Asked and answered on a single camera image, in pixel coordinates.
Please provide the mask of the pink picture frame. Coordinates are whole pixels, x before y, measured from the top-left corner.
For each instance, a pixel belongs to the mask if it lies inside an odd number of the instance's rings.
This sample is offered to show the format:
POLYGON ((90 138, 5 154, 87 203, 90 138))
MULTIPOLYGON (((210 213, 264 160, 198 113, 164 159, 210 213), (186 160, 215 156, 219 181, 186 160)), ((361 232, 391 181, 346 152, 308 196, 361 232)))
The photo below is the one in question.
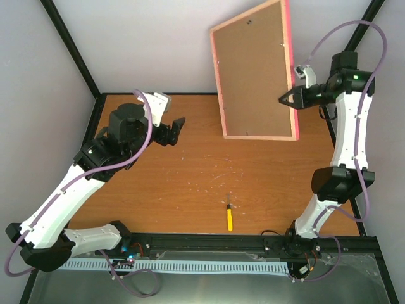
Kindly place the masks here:
POLYGON ((296 141, 297 111, 279 103, 292 89, 288 1, 266 1, 209 31, 226 139, 296 141))

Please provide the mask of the yellow handled screwdriver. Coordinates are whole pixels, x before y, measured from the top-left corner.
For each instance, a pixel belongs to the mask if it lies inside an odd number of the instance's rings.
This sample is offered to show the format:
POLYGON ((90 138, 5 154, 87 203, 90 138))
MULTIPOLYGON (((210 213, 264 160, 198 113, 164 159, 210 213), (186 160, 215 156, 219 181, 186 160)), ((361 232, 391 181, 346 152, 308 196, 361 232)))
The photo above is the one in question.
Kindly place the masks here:
POLYGON ((230 193, 227 193, 227 229, 232 232, 234 229, 232 217, 232 204, 230 202, 230 193))

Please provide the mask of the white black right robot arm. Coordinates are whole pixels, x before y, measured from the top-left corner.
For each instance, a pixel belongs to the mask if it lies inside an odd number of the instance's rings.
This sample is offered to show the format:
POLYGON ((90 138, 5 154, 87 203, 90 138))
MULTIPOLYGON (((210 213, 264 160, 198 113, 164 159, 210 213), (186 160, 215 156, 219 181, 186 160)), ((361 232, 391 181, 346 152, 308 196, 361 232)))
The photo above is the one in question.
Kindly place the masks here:
POLYGON ((311 179, 313 196, 285 233, 285 253, 301 258, 315 250, 316 238, 329 216, 374 183, 375 173, 368 169, 366 157, 366 128, 375 78, 371 72, 358 69, 358 54, 354 51, 332 57, 330 75, 324 84, 317 84, 310 65, 297 66, 296 74, 305 84, 279 97, 279 103, 295 110, 333 104, 337 121, 330 166, 315 170, 311 179))

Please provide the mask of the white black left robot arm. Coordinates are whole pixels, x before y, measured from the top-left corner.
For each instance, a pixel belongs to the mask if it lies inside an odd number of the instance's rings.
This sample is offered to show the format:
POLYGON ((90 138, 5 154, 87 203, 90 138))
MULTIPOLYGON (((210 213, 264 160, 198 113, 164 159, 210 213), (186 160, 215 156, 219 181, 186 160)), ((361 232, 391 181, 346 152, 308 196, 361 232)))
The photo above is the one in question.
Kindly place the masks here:
POLYGON ((165 125, 162 116, 152 103, 121 104, 110 113, 108 125, 82 146, 42 206, 26 221, 7 226, 6 234, 21 246, 20 256, 27 265, 52 272, 69 258, 90 251, 113 250, 118 255, 130 251, 131 233, 119 220, 90 229, 66 225, 118 171, 130 169, 151 143, 176 145, 185 118, 165 125))

